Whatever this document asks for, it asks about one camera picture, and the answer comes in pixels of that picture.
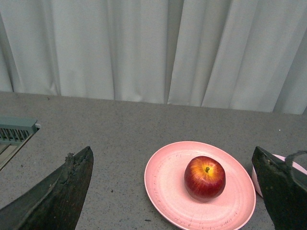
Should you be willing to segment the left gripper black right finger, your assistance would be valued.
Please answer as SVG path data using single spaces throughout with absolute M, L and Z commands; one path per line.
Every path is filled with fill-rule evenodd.
M 276 230 L 307 228 L 307 175 L 292 166 L 300 150 L 280 160 L 257 146 L 252 156 L 263 200 Z

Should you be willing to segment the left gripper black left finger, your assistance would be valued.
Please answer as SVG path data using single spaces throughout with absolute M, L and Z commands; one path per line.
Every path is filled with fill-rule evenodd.
M 90 185 L 90 147 L 69 153 L 65 163 L 0 210 L 2 230 L 73 230 Z

